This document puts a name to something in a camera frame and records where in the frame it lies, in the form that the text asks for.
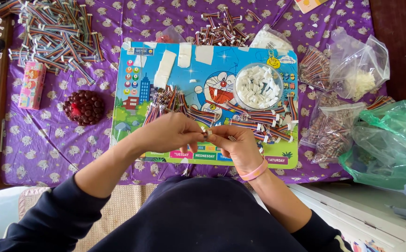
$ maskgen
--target white cabinet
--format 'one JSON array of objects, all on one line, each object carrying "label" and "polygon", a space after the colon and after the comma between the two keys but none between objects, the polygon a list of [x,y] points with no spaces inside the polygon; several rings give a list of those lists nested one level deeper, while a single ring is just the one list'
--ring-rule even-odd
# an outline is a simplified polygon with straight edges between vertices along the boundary
[{"label": "white cabinet", "polygon": [[355,252],[367,252],[366,245],[379,252],[406,252],[406,220],[388,207],[406,208],[403,193],[361,184],[289,187],[329,225],[339,229]]}]

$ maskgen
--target hand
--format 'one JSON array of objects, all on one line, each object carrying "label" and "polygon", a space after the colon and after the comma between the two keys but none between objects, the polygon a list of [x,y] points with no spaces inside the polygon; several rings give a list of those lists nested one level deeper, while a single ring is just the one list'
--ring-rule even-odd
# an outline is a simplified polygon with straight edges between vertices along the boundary
[{"label": "hand", "polygon": [[[212,130],[212,135],[207,141],[220,147],[222,155],[233,160],[240,175],[251,173],[262,163],[263,158],[257,148],[253,131],[250,129],[222,125],[208,130]],[[236,141],[228,140],[228,136],[233,136]]]},{"label": "hand", "polygon": [[198,150],[197,142],[203,142],[202,129],[192,119],[182,113],[167,113],[153,122],[141,127],[131,134],[145,152],[170,152],[180,148],[187,153],[187,145],[191,152]]}]

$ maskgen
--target doraemon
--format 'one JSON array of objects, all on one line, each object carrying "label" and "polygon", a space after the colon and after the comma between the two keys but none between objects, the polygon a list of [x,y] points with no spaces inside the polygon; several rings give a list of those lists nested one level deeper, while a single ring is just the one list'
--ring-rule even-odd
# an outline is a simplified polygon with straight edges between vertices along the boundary
[{"label": "doraemon", "polygon": [[233,87],[236,75],[231,72],[215,72],[211,74],[202,88],[195,87],[198,100],[201,104],[201,111],[212,112],[218,114],[217,119],[224,120],[224,117],[231,118],[233,113],[228,111],[225,101],[229,101],[235,105]]}]

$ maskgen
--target pink wristband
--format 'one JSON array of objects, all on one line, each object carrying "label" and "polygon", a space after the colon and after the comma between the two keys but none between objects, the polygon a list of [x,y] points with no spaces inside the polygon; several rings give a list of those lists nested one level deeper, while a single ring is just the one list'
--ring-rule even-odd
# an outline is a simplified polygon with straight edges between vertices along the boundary
[{"label": "pink wristband", "polygon": [[264,173],[264,171],[266,171],[266,169],[268,169],[268,162],[264,158],[264,160],[262,161],[262,163],[259,165],[258,168],[256,168],[254,171],[252,171],[251,173],[249,173],[247,175],[240,176],[240,178],[243,179],[244,181],[250,181],[250,180],[256,179],[262,173]]}]

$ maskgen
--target sleeve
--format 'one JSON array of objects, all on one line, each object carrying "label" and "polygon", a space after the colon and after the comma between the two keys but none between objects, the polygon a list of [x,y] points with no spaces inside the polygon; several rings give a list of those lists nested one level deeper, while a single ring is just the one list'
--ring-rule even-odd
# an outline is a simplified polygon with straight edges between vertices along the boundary
[{"label": "sleeve", "polygon": [[309,222],[292,236],[308,252],[351,252],[351,245],[342,239],[339,230],[329,226],[312,210]]},{"label": "sleeve", "polygon": [[72,177],[44,192],[18,223],[10,224],[0,251],[72,251],[102,217],[109,198],[88,195]]}]

